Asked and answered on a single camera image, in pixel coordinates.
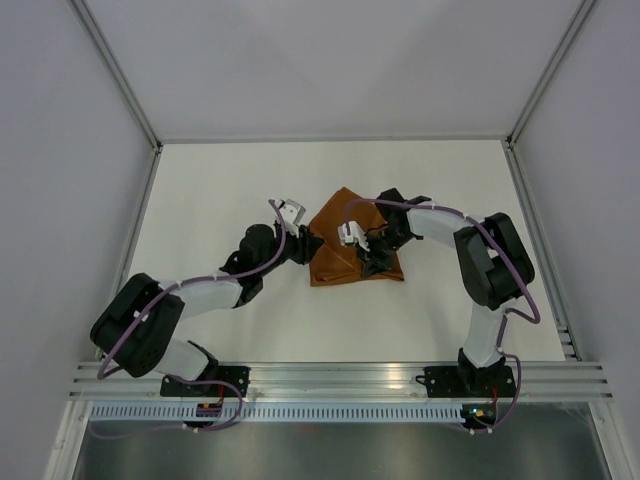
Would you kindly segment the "orange-brown cloth napkin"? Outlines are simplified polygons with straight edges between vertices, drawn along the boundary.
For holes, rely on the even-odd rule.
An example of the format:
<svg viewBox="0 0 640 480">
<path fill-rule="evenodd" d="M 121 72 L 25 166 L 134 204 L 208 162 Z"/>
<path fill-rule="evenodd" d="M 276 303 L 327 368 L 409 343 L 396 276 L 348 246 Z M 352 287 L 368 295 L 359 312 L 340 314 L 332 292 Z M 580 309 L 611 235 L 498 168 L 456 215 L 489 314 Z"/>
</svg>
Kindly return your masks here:
<svg viewBox="0 0 640 480">
<path fill-rule="evenodd" d="M 369 278 L 362 276 L 362 263 L 353 248 L 342 246 L 339 241 L 338 227 L 344 221 L 344 210 L 351 200 L 361 198 L 358 194 L 342 187 L 337 190 L 316 216 L 311 220 L 311 233 L 324 240 L 309 263 L 311 287 L 329 287 L 356 283 L 364 280 L 391 280 L 404 282 L 397 254 L 392 256 L 390 271 L 374 274 Z M 370 203 L 360 203 L 350 211 L 351 220 L 367 230 L 381 227 L 383 217 L 377 208 Z"/>
</svg>

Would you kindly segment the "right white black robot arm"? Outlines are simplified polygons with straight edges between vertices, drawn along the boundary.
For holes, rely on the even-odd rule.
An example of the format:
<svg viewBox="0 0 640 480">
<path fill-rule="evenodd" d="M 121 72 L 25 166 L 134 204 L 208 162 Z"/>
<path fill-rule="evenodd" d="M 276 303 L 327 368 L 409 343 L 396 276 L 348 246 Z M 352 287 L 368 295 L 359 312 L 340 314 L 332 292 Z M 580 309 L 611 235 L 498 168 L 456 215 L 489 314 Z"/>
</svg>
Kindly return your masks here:
<svg viewBox="0 0 640 480">
<path fill-rule="evenodd" d="M 431 366 L 416 376 L 429 398 L 512 398 L 517 379 L 502 350 L 507 317 L 524 298 L 531 309 L 526 320 L 537 324 L 540 313 L 528 286 L 535 269 L 511 218 L 495 213 L 476 219 L 431 198 L 405 199 L 390 189 L 374 199 L 383 218 L 380 227 L 363 229 L 346 219 L 338 232 L 354 246 L 361 273 L 368 278 L 391 269 L 394 254 L 412 240 L 425 238 L 452 248 L 472 301 L 470 327 L 454 366 Z"/>
</svg>

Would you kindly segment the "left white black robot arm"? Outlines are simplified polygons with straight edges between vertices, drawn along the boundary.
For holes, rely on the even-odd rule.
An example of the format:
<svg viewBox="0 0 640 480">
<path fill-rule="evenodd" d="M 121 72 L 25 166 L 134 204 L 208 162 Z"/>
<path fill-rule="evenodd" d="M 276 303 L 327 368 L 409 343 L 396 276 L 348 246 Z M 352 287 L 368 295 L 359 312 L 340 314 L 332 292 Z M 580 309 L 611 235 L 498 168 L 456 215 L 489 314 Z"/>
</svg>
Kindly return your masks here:
<svg viewBox="0 0 640 480">
<path fill-rule="evenodd" d="M 156 371 L 195 395 L 209 395 L 218 384 L 219 362 L 196 342 L 175 338 L 178 323 L 248 304 L 267 274 L 288 261 L 309 264 L 323 244 L 305 225 L 292 234 L 279 224 L 255 224 L 213 274 L 180 282 L 132 276 L 91 329 L 91 341 L 106 354 L 97 378 L 121 370 L 133 378 Z"/>
</svg>

